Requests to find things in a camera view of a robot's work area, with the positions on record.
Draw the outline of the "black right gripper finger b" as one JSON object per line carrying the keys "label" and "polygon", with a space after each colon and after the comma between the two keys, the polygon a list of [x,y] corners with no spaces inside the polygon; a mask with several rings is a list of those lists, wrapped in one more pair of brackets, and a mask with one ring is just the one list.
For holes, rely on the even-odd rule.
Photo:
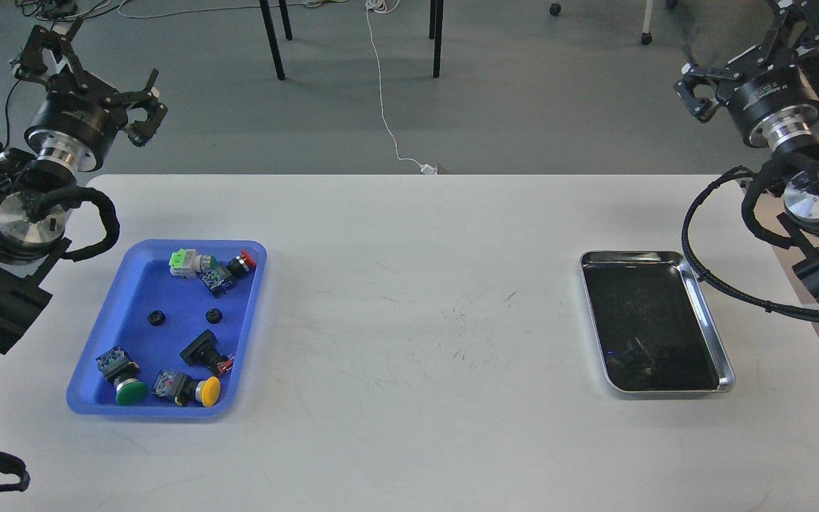
{"label": "black right gripper finger b", "polygon": [[765,68],[788,67],[819,55],[819,1],[768,1]]}

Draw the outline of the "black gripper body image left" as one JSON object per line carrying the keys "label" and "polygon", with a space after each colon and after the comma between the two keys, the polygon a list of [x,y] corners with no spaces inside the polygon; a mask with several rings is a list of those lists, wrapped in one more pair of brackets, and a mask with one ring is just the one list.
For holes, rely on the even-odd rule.
{"label": "black gripper body image left", "polygon": [[141,146],[141,121],[129,113],[141,109],[141,92],[120,92],[87,71],[61,71],[42,81],[43,104],[25,132],[33,161],[65,173],[100,171],[124,131]]}

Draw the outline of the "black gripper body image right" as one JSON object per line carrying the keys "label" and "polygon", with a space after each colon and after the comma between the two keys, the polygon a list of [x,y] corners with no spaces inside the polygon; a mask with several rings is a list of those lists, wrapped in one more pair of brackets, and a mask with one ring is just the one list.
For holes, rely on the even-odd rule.
{"label": "black gripper body image right", "polygon": [[796,65],[754,71],[727,67],[719,82],[719,101],[749,148],[819,145],[819,135],[813,132],[819,96]]}

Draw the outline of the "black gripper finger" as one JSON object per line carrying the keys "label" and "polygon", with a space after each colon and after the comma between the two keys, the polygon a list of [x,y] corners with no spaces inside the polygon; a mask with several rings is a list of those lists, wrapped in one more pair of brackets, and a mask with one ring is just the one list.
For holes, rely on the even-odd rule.
{"label": "black gripper finger", "polygon": [[20,54],[11,62],[13,77],[18,81],[48,85],[52,75],[49,74],[43,54],[49,52],[56,65],[68,67],[68,77],[75,85],[84,85],[85,71],[72,47],[72,41],[81,26],[82,19],[74,20],[66,33],[47,29],[45,26],[34,26]]}
{"label": "black gripper finger", "polygon": [[168,114],[168,108],[159,99],[159,91],[156,90],[156,79],[159,76],[157,69],[152,69],[147,78],[143,90],[132,91],[123,94],[122,104],[127,110],[143,110],[145,119],[130,121],[124,127],[130,142],[137,148],[143,148],[156,135],[157,129]]}

